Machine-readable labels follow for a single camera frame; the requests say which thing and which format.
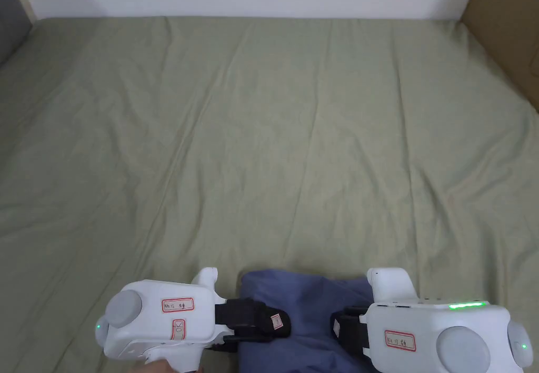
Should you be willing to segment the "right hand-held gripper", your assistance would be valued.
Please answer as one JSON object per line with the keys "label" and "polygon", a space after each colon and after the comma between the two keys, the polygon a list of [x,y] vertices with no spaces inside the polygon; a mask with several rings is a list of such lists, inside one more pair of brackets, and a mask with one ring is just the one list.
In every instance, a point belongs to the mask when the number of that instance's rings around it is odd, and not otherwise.
{"label": "right hand-held gripper", "polygon": [[332,313],[332,335],[379,372],[523,372],[533,364],[524,326],[486,300],[421,298],[402,268],[370,268],[373,303]]}

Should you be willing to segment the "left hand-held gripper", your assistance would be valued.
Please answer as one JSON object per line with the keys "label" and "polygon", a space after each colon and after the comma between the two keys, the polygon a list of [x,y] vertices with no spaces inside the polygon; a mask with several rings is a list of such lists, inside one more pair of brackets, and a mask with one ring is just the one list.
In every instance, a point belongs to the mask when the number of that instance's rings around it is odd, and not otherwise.
{"label": "left hand-held gripper", "polygon": [[237,353],[243,340],[276,340],[292,333],[284,310],[252,298],[227,301],[227,326],[215,308],[216,268],[203,268],[191,283],[141,280],[127,284],[108,302],[95,327],[107,358],[165,360],[176,372],[194,372],[205,349]]}

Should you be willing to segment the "person's left hand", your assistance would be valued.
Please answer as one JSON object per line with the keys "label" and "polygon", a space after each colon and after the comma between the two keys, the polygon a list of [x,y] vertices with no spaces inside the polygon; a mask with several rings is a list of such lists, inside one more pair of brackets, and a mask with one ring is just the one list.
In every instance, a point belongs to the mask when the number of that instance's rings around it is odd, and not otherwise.
{"label": "person's left hand", "polygon": [[130,373],[176,373],[165,359],[150,361],[149,363],[141,363],[134,365]]}

